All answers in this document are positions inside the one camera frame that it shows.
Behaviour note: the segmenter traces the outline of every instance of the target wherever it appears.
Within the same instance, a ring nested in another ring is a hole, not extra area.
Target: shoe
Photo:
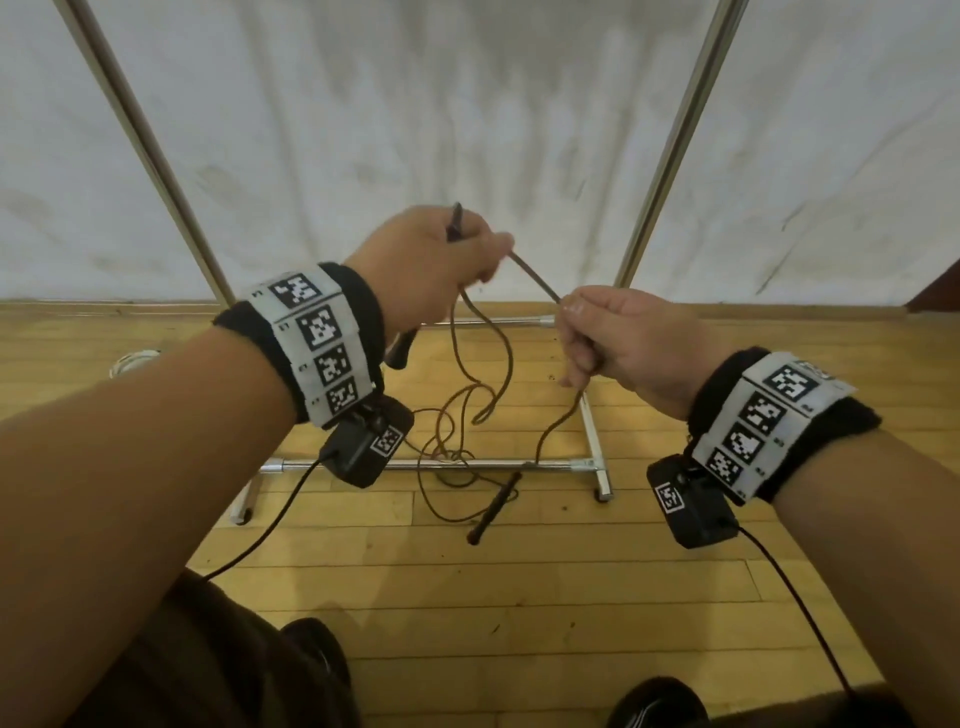
[[[327,671],[350,688],[347,655],[337,638],[315,617],[296,619],[280,628],[280,634],[295,644],[307,657],[326,666]]]
[[[691,688],[672,677],[654,677],[616,704],[607,728],[680,728],[707,718],[707,709]]]

